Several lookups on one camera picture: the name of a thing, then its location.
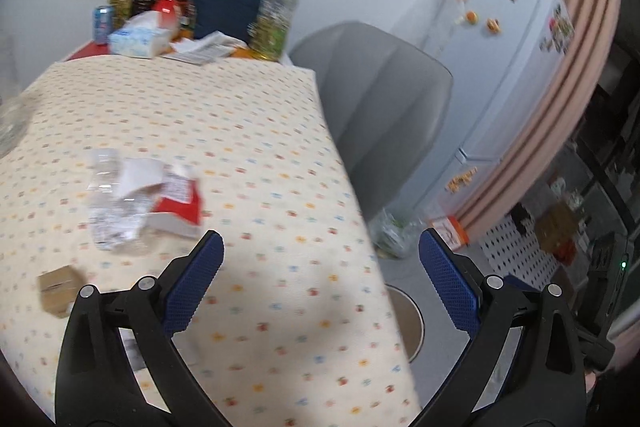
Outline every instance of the gray chair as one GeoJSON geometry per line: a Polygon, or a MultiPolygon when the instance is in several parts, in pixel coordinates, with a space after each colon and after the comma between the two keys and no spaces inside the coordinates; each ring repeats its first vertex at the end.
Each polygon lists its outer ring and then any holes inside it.
{"type": "Polygon", "coordinates": [[[314,33],[290,54],[316,72],[324,118],[366,221],[429,152],[453,79],[411,44],[359,22],[314,33]]]}

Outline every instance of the soda can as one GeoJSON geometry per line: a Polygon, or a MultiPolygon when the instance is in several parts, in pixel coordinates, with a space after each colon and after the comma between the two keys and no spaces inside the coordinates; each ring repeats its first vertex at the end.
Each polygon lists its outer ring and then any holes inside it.
{"type": "Polygon", "coordinates": [[[98,6],[94,10],[94,42],[106,44],[107,37],[113,33],[113,6],[98,6]]]}

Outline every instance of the cardboard box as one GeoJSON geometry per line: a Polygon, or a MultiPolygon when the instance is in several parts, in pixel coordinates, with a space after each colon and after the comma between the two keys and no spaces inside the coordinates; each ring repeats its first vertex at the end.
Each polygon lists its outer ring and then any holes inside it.
{"type": "Polygon", "coordinates": [[[536,220],[534,230],[540,249],[553,253],[578,232],[578,218],[564,201],[560,201],[536,220]]]}
{"type": "Polygon", "coordinates": [[[82,276],[70,266],[43,273],[38,277],[42,309],[56,317],[66,317],[69,304],[76,301],[82,286],[82,276]]]}

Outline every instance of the patterned tablecloth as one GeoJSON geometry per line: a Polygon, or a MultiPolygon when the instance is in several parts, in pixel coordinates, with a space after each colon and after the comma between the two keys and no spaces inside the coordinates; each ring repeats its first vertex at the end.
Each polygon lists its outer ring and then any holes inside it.
{"type": "MultiPolygon", "coordinates": [[[[225,261],[187,329],[191,369],[231,423],[413,420],[412,375],[312,72],[92,57],[54,64],[25,95],[28,134],[0,160],[0,347],[50,416],[66,319],[42,311],[36,277],[71,264],[101,291],[128,289],[196,243],[94,247],[87,150],[113,147],[199,176],[203,230],[222,235],[225,261]]],[[[148,370],[136,378],[159,403],[148,370]]]]}

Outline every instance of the curtain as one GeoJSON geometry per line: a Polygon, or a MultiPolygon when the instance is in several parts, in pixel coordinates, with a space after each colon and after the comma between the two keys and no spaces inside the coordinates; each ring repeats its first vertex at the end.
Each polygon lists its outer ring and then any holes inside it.
{"type": "Polygon", "coordinates": [[[456,216],[473,241],[511,210],[569,138],[609,55],[620,0],[565,0],[575,36],[525,129],[456,216]]]}

